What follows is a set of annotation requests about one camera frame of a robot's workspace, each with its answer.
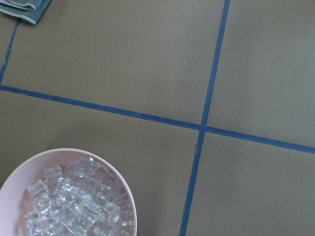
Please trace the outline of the pile of ice cubes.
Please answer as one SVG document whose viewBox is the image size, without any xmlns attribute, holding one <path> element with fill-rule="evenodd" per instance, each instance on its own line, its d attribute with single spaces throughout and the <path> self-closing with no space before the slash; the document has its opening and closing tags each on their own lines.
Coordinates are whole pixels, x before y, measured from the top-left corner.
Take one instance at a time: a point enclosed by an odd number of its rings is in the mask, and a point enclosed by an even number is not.
<svg viewBox="0 0 315 236">
<path fill-rule="evenodd" d="M 136 217 L 126 185 L 108 165 L 82 156 L 43 170 L 26 188 L 28 236 L 133 236 Z"/>
</svg>

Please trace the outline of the pink bowl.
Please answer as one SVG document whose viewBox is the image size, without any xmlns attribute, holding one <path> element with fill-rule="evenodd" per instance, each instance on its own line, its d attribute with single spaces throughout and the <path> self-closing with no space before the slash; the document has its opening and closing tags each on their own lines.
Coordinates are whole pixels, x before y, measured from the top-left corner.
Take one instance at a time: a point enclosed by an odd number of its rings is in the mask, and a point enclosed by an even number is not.
<svg viewBox="0 0 315 236">
<path fill-rule="evenodd" d="M 137 235 L 135 202 L 123 176 L 101 157 L 75 148 L 57 148 L 41 152 L 23 162 L 10 174 L 0 189 L 0 234 L 2 236 L 24 236 L 27 232 L 24 214 L 32 208 L 31 198 L 26 192 L 26 188 L 44 177 L 43 169 L 54 165 L 68 165 L 84 155 L 91 156 L 107 165 L 124 185 L 131 201 L 134 217 L 133 234 Z"/>
</svg>

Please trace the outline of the grey folded cloth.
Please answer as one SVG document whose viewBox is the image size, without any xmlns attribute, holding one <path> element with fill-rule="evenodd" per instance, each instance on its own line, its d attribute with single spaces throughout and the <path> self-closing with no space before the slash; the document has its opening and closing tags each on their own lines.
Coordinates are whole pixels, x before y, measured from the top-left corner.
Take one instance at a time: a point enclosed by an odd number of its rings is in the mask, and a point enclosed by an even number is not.
<svg viewBox="0 0 315 236">
<path fill-rule="evenodd" d="M 0 11 L 35 25 L 50 2 L 50 0 L 1 0 Z"/>
</svg>

